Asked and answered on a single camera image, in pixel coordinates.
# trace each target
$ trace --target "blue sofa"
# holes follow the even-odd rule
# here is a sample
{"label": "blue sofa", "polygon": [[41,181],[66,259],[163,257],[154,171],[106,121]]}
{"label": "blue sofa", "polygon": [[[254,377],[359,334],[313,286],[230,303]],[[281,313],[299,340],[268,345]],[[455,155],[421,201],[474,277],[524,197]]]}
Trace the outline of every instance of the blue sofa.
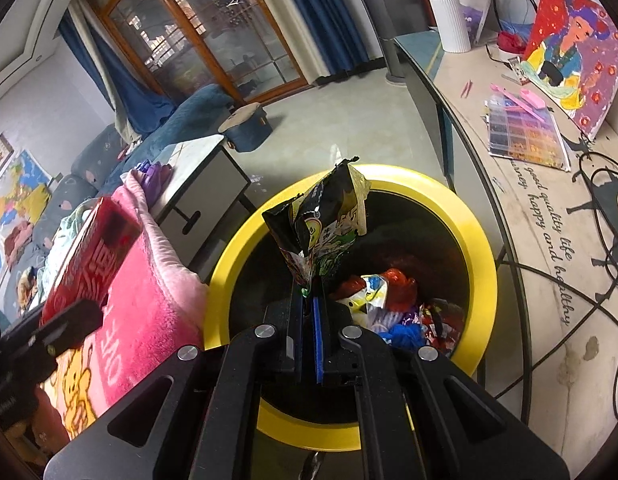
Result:
{"label": "blue sofa", "polygon": [[231,114],[231,105],[233,99],[219,85],[199,89],[121,162],[118,155],[125,144],[113,124],[93,139],[73,161],[71,173],[58,184],[33,229],[31,243],[10,274],[4,288],[1,330],[18,318],[16,287],[22,272],[31,266],[38,269],[44,265],[62,218],[88,198],[113,193],[121,184],[120,175],[147,158],[154,160],[166,146],[217,134],[218,127]]}

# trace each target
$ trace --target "ceiling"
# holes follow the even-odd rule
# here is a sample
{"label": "ceiling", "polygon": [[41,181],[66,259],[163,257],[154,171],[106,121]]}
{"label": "ceiling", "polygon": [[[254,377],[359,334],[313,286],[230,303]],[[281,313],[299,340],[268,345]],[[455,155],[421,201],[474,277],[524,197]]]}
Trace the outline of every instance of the ceiling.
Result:
{"label": "ceiling", "polygon": [[51,56],[71,0],[16,0],[0,23],[0,98]]}

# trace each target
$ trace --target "sliding glass door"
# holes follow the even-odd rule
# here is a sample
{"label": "sliding glass door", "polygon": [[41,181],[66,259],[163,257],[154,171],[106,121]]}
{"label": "sliding glass door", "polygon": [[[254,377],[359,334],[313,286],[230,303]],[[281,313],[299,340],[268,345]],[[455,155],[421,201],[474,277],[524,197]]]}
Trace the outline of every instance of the sliding glass door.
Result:
{"label": "sliding glass door", "polygon": [[176,102],[211,82],[239,102],[305,84],[262,0],[103,1],[90,0],[129,61]]}

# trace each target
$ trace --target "triangular cutout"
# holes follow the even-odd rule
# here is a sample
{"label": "triangular cutout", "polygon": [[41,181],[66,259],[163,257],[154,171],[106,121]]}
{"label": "triangular cutout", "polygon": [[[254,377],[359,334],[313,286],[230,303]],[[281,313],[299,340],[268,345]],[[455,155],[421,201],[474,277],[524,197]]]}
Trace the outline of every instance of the triangular cutout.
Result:
{"label": "triangular cutout", "polygon": [[157,379],[108,424],[109,434],[132,446],[144,446],[172,384],[170,377]]}
{"label": "triangular cutout", "polygon": [[476,444],[505,431],[502,418],[457,378],[448,377],[444,383],[469,442]]}

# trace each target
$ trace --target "black snack package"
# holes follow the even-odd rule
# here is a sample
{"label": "black snack package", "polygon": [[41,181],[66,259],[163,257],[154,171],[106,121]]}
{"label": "black snack package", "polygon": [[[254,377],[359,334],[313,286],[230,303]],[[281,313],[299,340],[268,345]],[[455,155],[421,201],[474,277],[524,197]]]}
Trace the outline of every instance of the black snack package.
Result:
{"label": "black snack package", "polygon": [[365,199],[371,185],[343,160],[302,195],[262,213],[294,279],[305,289],[326,276],[359,235],[367,233]]}

